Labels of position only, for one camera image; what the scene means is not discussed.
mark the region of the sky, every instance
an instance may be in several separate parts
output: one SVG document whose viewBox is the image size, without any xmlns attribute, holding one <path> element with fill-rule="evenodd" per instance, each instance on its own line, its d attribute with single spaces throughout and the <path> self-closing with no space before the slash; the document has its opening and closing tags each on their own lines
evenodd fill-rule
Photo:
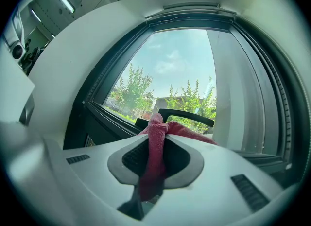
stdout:
<svg viewBox="0 0 311 226">
<path fill-rule="evenodd" d="M 212 86 L 216 86 L 212 50 L 207 32 L 203 29 L 154 33 L 133 56 L 131 63 L 135 69 L 143 67 L 144 75 L 153 77 L 147 91 L 154 90 L 154 97 L 168 97 L 170 85 L 174 93 L 178 90 L 178 95 L 181 95 L 181 87 L 186 89 L 188 80 L 191 88 L 195 89 L 196 79 L 199 79 L 201 98 L 208 95 Z M 129 65 L 121 75 L 125 84 L 129 78 L 128 69 Z"/>
</svg>

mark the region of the red cloth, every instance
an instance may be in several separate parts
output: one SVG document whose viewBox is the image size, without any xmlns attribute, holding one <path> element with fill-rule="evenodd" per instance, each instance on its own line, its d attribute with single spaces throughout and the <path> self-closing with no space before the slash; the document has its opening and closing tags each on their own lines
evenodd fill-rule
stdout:
<svg viewBox="0 0 311 226">
<path fill-rule="evenodd" d="M 139 193 L 142 201 L 153 198 L 162 188 L 166 176 L 163 161 L 165 134 L 180 135 L 217 145 L 212 139 L 200 135 L 177 122 L 163 123 L 163 118 L 158 113 L 152 115 L 148 126 L 139 134 L 148 134 L 149 141 L 149 157 L 146 170 L 139 180 Z"/>
</svg>

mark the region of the pink towel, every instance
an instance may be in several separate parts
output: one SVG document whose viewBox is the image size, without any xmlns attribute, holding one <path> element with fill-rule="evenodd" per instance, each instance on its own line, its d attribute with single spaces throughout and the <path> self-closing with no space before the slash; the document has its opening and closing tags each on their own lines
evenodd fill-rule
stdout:
<svg viewBox="0 0 311 226">
<path fill-rule="evenodd" d="M 191 129 L 177 123 L 163 123 L 160 114 L 153 114 L 148 126 L 139 134 L 148 134 L 149 157 L 143 177 L 139 180 L 139 193 L 142 201 L 153 198 L 163 185 L 165 179 L 165 165 L 163 161 L 163 146 L 165 134 L 180 135 L 217 145 L 212 139 L 200 135 Z"/>
</svg>

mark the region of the black handle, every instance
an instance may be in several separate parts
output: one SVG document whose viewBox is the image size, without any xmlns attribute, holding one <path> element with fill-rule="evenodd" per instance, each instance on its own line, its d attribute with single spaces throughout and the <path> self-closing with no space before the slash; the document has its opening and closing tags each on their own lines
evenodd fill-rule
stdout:
<svg viewBox="0 0 311 226">
<path fill-rule="evenodd" d="M 214 121 L 213 120 L 211 120 L 209 118 L 206 118 L 204 116 L 193 114 L 193 113 L 186 112 L 186 111 L 161 108 L 161 109 L 159 109 L 159 114 L 161 114 L 161 116 L 163 117 L 163 122 L 166 122 L 170 115 L 175 115 L 175 116 L 180 116 L 180 117 L 184 117 L 184 118 L 187 118 L 187 119 L 194 120 L 196 122 L 203 123 L 203 124 L 205 124 L 205 125 L 207 125 L 209 127 L 213 127 L 214 126 Z"/>
</svg>

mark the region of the window frame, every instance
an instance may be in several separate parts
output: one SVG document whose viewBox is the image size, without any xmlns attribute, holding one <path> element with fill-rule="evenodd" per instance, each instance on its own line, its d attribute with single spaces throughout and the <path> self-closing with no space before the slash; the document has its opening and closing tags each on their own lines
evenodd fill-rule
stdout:
<svg viewBox="0 0 311 226">
<path fill-rule="evenodd" d="M 135 125 L 103 109 L 101 105 L 108 98 L 112 88 L 132 57 L 153 33 L 186 28 L 216 30 L 227 33 L 234 31 L 236 39 L 237 35 L 242 36 L 244 39 L 244 42 L 241 39 L 237 39 L 242 48 L 245 48 L 245 42 L 249 43 L 260 60 L 265 62 L 268 56 L 263 49 L 259 48 L 258 44 L 255 45 L 255 40 L 251 38 L 242 26 L 236 23 L 236 20 L 235 15 L 219 11 L 215 13 L 176 12 L 175 14 L 155 16 L 133 29 L 99 60 L 80 89 L 70 115 L 64 149 L 84 147 L 86 145 L 86 139 L 89 137 L 89 134 L 84 130 L 85 125 L 82 110 L 86 110 L 87 113 L 90 113 L 102 124 L 110 121 L 110 129 L 116 135 L 122 136 L 123 139 L 132 137 L 141 131 Z M 73 137 L 73 133 L 79 129 L 79 136 Z M 79 143 L 75 143 L 75 146 L 72 144 L 72 140 L 74 139 L 79 141 Z M 283 161 L 284 148 L 284 144 L 278 142 L 275 155 L 235 152 L 260 168 L 263 168 L 266 172 L 275 173 L 285 170 L 286 165 L 289 163 L 288 161 Z"/>
</svg>

